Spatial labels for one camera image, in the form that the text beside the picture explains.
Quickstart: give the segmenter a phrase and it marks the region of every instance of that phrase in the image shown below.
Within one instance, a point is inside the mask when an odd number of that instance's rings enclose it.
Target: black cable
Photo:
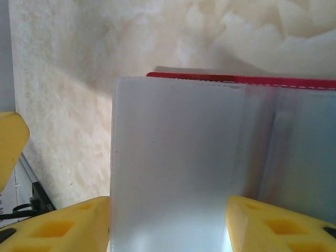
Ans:
[[[13,208],[13,213],[11,214],[1,214],[0,215],[0,221],[3,221],[4,219],[17,219],[17,218],[26,218],[26,217],[34,217],[37,216],[39,214],[38,211],[36,210],[23,210],[21,211],[21,209],[24,208],[28,208],[28,207],[33,207],[32,204],[28,203],[28,204],[23,204],[23,205],[19,205]]]

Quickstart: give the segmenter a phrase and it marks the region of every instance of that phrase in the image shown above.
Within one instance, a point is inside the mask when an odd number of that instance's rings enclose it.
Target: plastic cover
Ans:
[[[230,195],[332,221],[306,206],[336,190],[333,92],[122,77],[113,102],[113,251],[231,251]]]

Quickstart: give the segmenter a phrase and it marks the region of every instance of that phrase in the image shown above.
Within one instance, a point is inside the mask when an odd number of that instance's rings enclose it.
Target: white wall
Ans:
[[[15,110],[8,0],[0,0],[0,111]]]

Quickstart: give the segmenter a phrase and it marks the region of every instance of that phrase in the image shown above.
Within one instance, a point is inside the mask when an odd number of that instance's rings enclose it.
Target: marble surface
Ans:
[[[9,0],[24,154],[58,207],[109,193],[113,80],[156,66],[335,78],[334,0]]]

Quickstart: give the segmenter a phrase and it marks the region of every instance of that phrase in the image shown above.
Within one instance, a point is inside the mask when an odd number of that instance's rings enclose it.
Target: translucent plastic sheet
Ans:
[[[333,92],[118,79],[113,251],[230,251],[233,194],[336,221],[335,109]]]
[[[259,199],[336,222],[336,94],[281,89]]]

